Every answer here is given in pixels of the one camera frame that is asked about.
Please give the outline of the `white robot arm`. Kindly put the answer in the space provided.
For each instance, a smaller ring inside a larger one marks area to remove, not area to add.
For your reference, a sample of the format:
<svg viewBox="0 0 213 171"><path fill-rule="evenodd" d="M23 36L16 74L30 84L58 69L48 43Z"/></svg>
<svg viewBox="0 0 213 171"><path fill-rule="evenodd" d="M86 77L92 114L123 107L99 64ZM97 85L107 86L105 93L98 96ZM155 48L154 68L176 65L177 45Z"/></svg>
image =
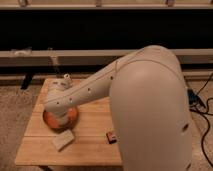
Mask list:
<svg viewBox="0 0 213 171"><path fill-rule="evenodd" d="M129 53L69 89L49 91L44 106L62 116L104 97L125 171L190 171L187 86L171 50L151 45Z"/></svg>

